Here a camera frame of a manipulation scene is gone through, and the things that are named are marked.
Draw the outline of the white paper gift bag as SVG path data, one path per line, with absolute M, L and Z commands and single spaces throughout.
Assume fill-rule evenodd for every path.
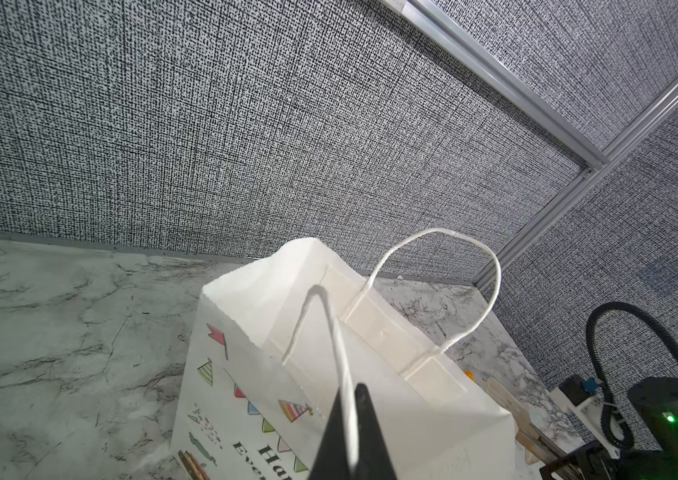
M 512 415 L 315 238 L 206 284 L 171 453 L 193 479 L 308 479 L 340 395 L 359 460 L 355 389 L 367 386 L 396 479 L 510 479 Z

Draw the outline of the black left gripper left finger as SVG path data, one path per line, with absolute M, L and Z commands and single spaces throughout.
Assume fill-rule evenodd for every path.
M 310 469 L 309 480 L 350 480 L 340 395 L 337 394 L 325 432 Z

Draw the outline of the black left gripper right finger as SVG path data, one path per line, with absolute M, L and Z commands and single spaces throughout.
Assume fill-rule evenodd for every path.
M 359 460 L 353 478 L 361 480 L 395 480 L 396 472 L 377 420 L 374 405 L 367 386 L 363 383 L 355 389 L 358 414 Z

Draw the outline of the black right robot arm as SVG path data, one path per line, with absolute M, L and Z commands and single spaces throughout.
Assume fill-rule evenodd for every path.
M 595 308 L 586 324 L 586 346 L 594 376 L 572 375 L 551 393 L 555 403 L 574 414 L 594 440 L 564 454 L 540 470 L 544 479 L 678 479 L 678 378 L 647 377 L 627 397 L 659 444 L 638 450 L 634 433 L 619 409 L 596 351 L 596 327 L 610 312 L 624 312 L 642 321 L 678 364 L 678 342 L 651 314 L 625 302 Z

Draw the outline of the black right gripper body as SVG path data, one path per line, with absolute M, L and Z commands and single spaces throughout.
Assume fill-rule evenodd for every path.
M 617 480 L 617 465 L 597 441 L 579 447 L 540 469 L 541 478 Z

